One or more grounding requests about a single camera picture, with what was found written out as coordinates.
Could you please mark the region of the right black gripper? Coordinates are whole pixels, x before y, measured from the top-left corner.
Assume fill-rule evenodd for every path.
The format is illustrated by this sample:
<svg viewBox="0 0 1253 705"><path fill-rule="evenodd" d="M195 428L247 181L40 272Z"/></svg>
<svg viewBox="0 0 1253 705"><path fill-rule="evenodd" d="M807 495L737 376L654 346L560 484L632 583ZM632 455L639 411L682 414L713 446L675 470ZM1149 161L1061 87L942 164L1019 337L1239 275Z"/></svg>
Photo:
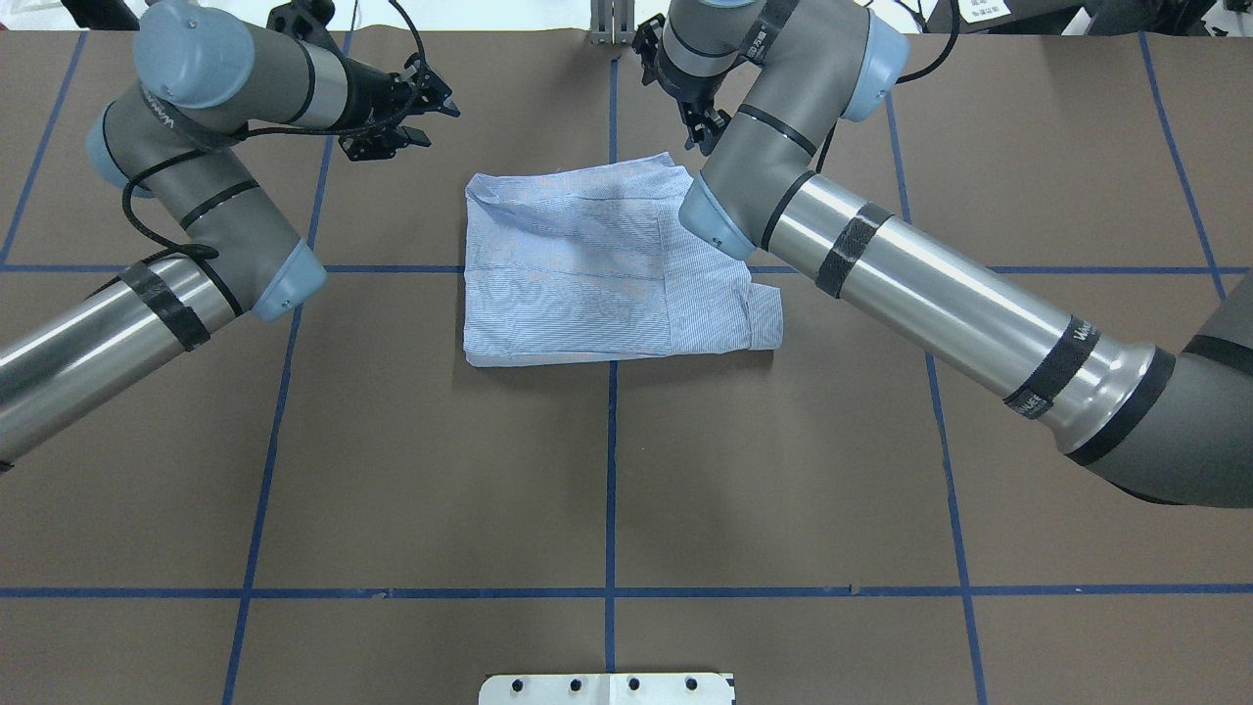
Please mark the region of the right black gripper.
<svg viewBox="0 0 1253 705"><path fill-rule="evenodd" d="M724 128L725 111L715 108L715 95L724 74L689 74L668 54L655 58L655 79L668 95L675 98L685 128Z"/></svg>

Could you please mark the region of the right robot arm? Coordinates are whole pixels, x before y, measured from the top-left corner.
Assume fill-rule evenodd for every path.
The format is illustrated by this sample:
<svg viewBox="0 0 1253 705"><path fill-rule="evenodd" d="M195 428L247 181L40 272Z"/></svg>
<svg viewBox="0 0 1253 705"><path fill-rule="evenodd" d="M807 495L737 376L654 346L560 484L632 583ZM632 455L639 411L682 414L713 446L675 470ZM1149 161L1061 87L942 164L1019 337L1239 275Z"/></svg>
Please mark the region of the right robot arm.
<svg viewBox="0 0 1253 705"><path fill-rule="evenodd" d="M908 60L907 38L858 3L673 1L632 53L705 158L679 210L693 235L730 258L783 259L1125 493L1249 507L1249 284L1182 352L1124 344L819 175L819 143L872 115Z"/></svg>

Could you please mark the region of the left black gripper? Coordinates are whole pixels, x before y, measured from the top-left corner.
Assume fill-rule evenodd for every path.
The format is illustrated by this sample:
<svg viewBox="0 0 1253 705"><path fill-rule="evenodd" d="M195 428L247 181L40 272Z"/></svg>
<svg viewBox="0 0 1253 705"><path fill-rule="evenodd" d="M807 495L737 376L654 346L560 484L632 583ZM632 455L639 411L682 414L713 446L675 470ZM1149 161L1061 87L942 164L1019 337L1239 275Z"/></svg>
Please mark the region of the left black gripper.
<svg viewBox="0 0 1253 705"><path fill-rule="evenodd" d="M383 162L398 149L434 147L426 131L403 125L408 116L460 118L455 94L424 58L408 58L402 71L381 71L342 59L348 101L340 116L340 148L350 162Z"/></svg>

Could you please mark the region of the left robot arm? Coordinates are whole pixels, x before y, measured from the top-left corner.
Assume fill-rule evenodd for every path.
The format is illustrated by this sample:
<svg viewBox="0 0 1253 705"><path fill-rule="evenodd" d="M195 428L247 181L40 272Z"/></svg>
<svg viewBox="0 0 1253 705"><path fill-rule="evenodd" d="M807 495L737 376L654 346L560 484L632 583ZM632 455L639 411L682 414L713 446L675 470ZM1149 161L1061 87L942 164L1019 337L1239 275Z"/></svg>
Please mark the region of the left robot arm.
<svg viewBox="0 0 1253 705"><path fill-rule="evenodd" d="M431 144L410 116L460 115L415 23L413 53L387 71L345 53L330 33L335 13L331 1L287 1L259 26L158 1L138 19L137 81L103 109L85 147L157 252L3 351L3 470L238 317L276 321L326 286L308 238L237 147L327 136L351 162L388 160Z"/></svg>

